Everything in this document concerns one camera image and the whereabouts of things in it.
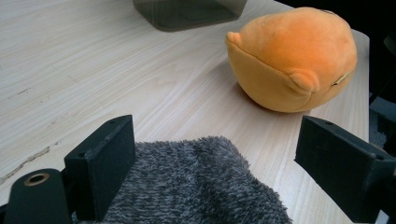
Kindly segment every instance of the stuffed animal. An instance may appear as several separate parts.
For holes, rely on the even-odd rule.
[[[358,61],[348,23],[330,11],[298,7],[259,17],[225,38],[239,85],[259,105],[299,112],[330,101]]]

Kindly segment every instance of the black plastic bracket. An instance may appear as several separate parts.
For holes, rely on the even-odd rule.
[[[353,222],[396,218],[396,159],[337,125],[303,117],[295,161]]]
[[[0,223],[101,221],[135,161],[132,116],[111,119],[64,158],[62,172],[34,171],[18,179]]]

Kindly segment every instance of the wooden table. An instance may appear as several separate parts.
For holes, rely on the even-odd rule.
[[[359,64],[347,89],[304,113],[259,107],[228,63],[228,31],[287,9],[251,0],[238,21],[165,33],[132,0],[1,1],[0,204],[19,177],[62,170],[102,123],[132,114],[136,142],[229,138],[294,223],[350,223],[293,159],[303,115],[368,140],[368,37],[353,32]]]

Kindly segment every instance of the plush toy eye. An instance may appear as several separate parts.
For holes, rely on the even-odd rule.
[[[329,11],[329,10],[324,10],[324,9],[322,9],[322,11],[327,12],[327,13],[329,13],[329,14],[335,15],[335,13],[333,13],[332,11]]]
[[[338,78],[338,80],[336,80],[336,81],[332,84],[332,86],[336,86],[336,85],[340,84],[340,82],[341,82],[342,80],[344,80],[344,79],[349,75],[349,73],[350,73],[350,72],[347,72],[345,75],[343,75],[343,76],[341,76],[340,78]]]

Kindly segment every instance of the wood grain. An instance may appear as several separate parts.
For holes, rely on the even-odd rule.
[[[229,138],[295,223],[351,223],[293,159],[303,115],[368,140],[368,37],[353,33],[359,63],[346,90],[303,113],[259,107],[228,63],[228,31],[288,9],[251,0],[237,21],[165,33],[131,0],[1,1],[0,204],[19,177],[62,170],[102,123],[132,114],[137,142]]]

